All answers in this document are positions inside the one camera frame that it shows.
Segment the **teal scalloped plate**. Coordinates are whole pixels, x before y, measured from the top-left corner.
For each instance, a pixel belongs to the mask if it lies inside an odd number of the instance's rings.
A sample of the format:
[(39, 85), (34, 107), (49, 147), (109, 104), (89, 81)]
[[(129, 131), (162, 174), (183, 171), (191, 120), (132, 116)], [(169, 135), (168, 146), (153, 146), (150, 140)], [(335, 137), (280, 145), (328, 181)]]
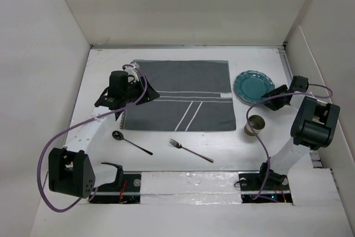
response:
[(235, 94), (245, 102), (255, 104), (263, 95), (275, 89), (270, 77), (262, 72), (248, 70), (240, 73), (234, 81)]

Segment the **grey striped cloth placemat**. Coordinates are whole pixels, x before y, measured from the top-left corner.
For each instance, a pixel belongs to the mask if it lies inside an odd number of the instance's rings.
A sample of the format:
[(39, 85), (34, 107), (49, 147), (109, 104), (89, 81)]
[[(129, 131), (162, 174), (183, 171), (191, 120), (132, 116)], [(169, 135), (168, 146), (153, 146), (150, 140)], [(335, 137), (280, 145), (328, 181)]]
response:
[(159, 98), (130, 108), (125, 130), (230, 132), (236, 130), (229, 63), (225, 60), (137, 60)]

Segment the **black spoon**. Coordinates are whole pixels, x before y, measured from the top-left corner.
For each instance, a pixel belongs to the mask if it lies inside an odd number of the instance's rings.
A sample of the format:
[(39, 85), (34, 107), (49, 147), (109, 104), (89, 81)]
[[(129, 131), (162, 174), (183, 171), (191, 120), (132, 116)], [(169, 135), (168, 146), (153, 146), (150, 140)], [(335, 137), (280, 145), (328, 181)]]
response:
[(136, 147), (136, 148), (138, 148), (138, 149), (144, 151), (145, 153), (147, 153), (147, 154), (149, 154), (149, 155), (153, 155), (153, 153), (152, 153), (151, 151), (149, 151), (149, 150), (147, 150), (147, 149), (145, 149), (145, 148), (143, 148), (143, 147), (141, 147), (141, 146), (139, 146), (139, 145), (137, 145), (137, 144), (135, 144), (135, 143), (133, 143), (133, 142), (127, 140), (127, 139), (125, 139), (123, 133), (120, 132), (120, 131), (118, 131), (118, 130), (113, 131), (111, 135), (112, 135), (112, 137), (113, 137), (115, 140), (123, 140), (123, 141), (125, 141), (125, 142), (127, 142), (127, 143), (133, 145), (134, 147)]

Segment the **black fork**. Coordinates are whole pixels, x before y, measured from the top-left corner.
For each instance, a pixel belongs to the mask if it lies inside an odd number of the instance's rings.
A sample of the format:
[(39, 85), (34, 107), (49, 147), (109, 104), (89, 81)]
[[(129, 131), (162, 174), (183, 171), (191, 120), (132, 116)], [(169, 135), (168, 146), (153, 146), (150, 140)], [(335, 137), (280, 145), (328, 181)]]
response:
[(213, 159), (210, 159), (210, 158), (208, 158), (208, 157), (206, 157), (206, 156), (204, 156), (204, 155), (201, 155), (201, 154), (199, 154), (199, 153), (197, 153), (197, 152), (194, 152), (194, 151), (192, 151), (192, 150), (190, 150), (190, 149), (188, 149), (188, 148), (186, 148), (186, 147), (183, 147), (181, 143), (179, 143), (179, 142), (177, 142), (177, 141), (175, 141), (175, 140), (173, 140), (173, 139), (170, 139), (170, 140), (169, 140), (169, 143), (170, 143), (172, 146), (174, 146), (175, 148), (183, 149), (183, 150), (185, 150), (185, 151), (187, 151), (187, 152), (189, 152), (189, 153), (191, 153), (191, 154), (193, 154), (193, 155), (196, 155), (196, 156), (198, 156), (198, 157), (200, 157), (200, 158), (203, 158), (204, 160), (207, 160), (207, 161), (210, 162), (210, 163), (214, 163), (214, 160), (213, 160)]

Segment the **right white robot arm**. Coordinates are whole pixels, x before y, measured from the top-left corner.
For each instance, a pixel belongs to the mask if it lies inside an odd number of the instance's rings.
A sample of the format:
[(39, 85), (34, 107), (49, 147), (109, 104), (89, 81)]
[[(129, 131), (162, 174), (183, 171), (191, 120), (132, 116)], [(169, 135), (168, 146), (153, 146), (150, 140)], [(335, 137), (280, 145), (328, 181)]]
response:
[(269, 98), (265, 106), (273, 111), (286, 105), (297, 109), (290, 139), (277, 154), (262, 163), (256, 175), (262, 189), (281, 185), (304, 155), (329, 146), (333, 140), (341, 109), (321, 101), (320, 97), (304, 95), (309, 86), (308, 78), (296, 75), (289, 87), (282, 85), (262, 96), (262, 99)]

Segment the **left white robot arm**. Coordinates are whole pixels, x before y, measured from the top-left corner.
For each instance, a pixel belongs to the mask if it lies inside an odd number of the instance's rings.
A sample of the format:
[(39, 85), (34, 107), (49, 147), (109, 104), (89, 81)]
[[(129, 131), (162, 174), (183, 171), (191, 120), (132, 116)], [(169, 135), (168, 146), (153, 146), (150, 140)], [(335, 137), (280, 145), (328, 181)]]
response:
[(120, 166), (101, 162), (100, 141), (123, 111), (159, 96), (132, 65), (111, 72), (109, 85), (95, 102), (90, 118), (63, 148), (50, 151), (49, 190), (79, 198), (87, 198), (104, 184), (110, 190), (119, 190), (124, 182)]

